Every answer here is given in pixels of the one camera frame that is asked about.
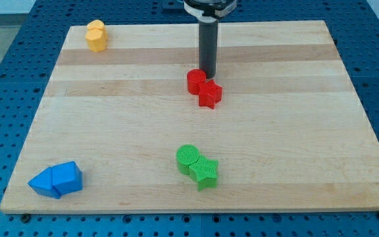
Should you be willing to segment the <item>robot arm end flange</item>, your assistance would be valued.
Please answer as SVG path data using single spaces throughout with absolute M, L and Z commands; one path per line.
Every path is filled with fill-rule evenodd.
M 202 18 L 224 18 L 238 4 L 237 0 L 183 0 L 184 9 L 191 15 Z

